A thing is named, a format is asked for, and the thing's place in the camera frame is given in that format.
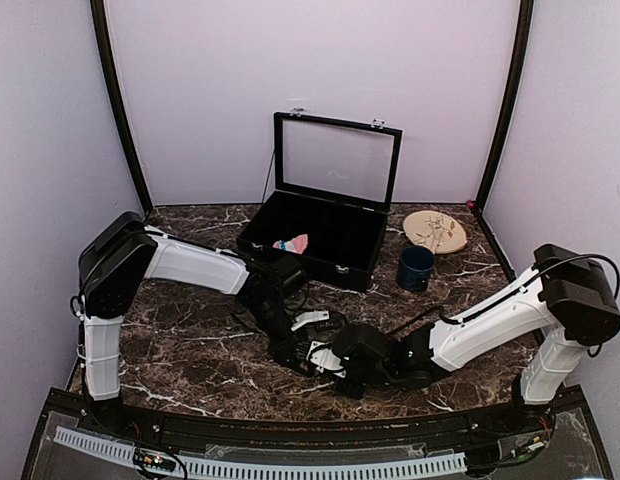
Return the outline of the pink teal patterned sock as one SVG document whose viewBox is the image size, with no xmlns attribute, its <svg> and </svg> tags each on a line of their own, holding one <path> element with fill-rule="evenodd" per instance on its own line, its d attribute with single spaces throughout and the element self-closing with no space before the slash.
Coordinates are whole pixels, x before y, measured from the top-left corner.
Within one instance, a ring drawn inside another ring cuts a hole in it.
<svg viewBox="0 0 620 480">
<path fill-rule="evenodd" d="M 307 249 L 308 244 L 309 236 L 307 234 L 301 234 L 287 241 L 277 240 L 274 242 L 273 247 L 281 251 L 301 255 Z"/>
</svg>

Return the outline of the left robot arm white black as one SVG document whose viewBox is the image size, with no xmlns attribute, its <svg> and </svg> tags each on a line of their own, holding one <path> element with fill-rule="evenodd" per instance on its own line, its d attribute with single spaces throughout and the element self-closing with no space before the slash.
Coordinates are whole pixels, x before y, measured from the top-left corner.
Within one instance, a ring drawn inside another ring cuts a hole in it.
<svg viewBox="0 0 620 480">
<path fill-rule="evenodd" d="M 82 323 L 85 384 L 96 401 L 93 421 L 110 436 L 131 427 L 130 412 L 114 399 L 120 394 L 120 333 L 142 282 L 169 280 L 236 297 L 269 338 L 274 360 L 302 374 L 307 336 L 293 328 L 284 299 L 305 282 L 291 256 L 259 262 L 231 250 L 183 241 L 146 224 L 134 212 L 113 221 L 79 256 L 79 291 L 70 307 Z"/>
</svg>

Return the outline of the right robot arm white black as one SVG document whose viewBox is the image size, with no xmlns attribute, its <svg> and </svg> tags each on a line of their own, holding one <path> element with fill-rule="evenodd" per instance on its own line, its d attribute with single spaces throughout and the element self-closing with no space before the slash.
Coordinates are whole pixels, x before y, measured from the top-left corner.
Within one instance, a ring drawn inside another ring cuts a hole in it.
<svg viewBox="0 0 620 480">
<path fill-rule="evenodd" d="M 533 264 L 498 293 L 401 339 L 368 324 L 348 324 L 331 346 L 345 370 L 339 385 L 354 398 L 372 385 L 421 390 L 484 353 L 542 329 L 544 341 L 515 384 L 518 397 L 500 413 L 501 426 L 520 434 L 588 349 L 620 332 L 620 280 L 608 279 L 603 268 L 608 261 L 601 254 L 544 244 L 535 250 Z"/>
</svg>

